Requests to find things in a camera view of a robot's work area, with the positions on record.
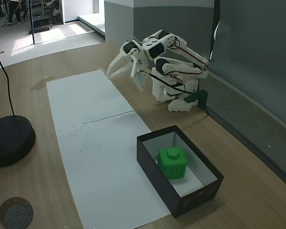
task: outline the white robotic arm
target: white robotic arm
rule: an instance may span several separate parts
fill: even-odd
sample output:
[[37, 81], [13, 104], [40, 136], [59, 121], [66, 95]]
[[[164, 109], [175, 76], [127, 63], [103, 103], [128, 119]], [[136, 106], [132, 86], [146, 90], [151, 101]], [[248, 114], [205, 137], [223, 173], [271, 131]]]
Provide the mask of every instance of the white robotic arm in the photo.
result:
[[[192, 63], [161, 57], [167, 49]], [[155, 63], [152, 70], [149, 69], [149, 61]], [[141, 45], [137, 40], [126, 42], [110, 64], [107, 76], [117, 77], [131, 71], [131, 78], [139, 90], [143, 91], [145, 78], [150, 75], [153, 78], [153, 95], [157, 101], [171, 101], [169, 111], [189, 111], [198, 103], [201, 94], [197, 92], [198, 79], [207, 77], [208, 64], [208, 60], [189, 49], [182, 38], [166, 31], [158, 31], [145, 38]]]

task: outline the circular mark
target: circular mark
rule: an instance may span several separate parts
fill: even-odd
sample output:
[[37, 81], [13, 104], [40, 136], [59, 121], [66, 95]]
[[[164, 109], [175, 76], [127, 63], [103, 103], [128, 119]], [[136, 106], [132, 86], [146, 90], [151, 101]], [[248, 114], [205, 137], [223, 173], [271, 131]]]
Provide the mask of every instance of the circular mark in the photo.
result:
[[33, 216], [32, 205], [20, 197], [10, 198], [0, 207], [0, 223], [5, 229], [26, 229]]

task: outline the green cube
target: green cube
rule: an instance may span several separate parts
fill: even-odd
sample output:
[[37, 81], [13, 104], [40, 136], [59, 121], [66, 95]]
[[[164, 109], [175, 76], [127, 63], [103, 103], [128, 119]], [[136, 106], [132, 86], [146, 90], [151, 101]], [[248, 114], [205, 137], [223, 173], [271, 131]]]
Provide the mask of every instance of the green cube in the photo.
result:
[[183, 178], [186, 164], [186, 157], [181, 147], [159, 150], [158, 166], [167, 179], [172, 180]]

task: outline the black lamp base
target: black lamp base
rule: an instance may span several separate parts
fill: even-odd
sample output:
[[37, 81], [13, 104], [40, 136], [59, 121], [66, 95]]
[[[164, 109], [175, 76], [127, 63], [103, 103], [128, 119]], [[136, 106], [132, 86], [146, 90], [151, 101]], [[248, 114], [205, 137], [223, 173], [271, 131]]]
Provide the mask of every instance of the black lamp base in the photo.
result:
[[7, 116], [0, 119], [0, 167], [23, 159], [35, 144], [35, 132], [28, 119]]

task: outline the open box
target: open box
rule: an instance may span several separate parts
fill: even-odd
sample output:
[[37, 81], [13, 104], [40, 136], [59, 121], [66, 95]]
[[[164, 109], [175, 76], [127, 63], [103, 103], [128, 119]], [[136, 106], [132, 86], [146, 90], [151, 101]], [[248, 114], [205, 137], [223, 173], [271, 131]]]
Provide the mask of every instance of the open box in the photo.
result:
[[[157, 165], [159, 149], [171, 147], [182, 147], [187, 159], [181, 179], [168, 180]], [[213, 199], [224, 179], [177, 126], [137, 137], [137, 161], [174, 217]]]

